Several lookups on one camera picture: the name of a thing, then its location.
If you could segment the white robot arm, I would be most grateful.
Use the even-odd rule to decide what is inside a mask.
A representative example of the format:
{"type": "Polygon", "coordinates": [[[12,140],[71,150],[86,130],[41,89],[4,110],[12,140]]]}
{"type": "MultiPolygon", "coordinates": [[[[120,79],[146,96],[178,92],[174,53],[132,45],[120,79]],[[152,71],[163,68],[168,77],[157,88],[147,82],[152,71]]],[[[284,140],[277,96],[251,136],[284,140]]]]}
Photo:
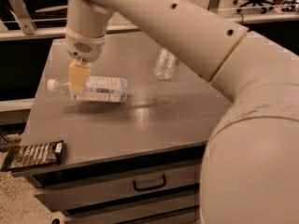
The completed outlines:
{"type": "Polygon", "coordinates": [[[206,145],[203,224],[299,224],[299,58],[185,0],[86,0],[122,14],[230,101],[206,145]]]}

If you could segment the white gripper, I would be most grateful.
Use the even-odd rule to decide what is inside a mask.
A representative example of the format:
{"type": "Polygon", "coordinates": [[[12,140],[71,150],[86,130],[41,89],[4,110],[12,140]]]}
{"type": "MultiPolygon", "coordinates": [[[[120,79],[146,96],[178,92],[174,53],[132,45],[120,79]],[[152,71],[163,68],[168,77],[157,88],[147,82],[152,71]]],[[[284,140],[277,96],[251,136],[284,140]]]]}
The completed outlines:
{"type": "Polygon", "coordinates": [[[105,38],[86,37],[66,28],[65,41],[66,51],[76,59],[69,65],[69,89],[74,94],[81,94],[91,73],[87,63],[93,63],[100,57],[105,38]]]}

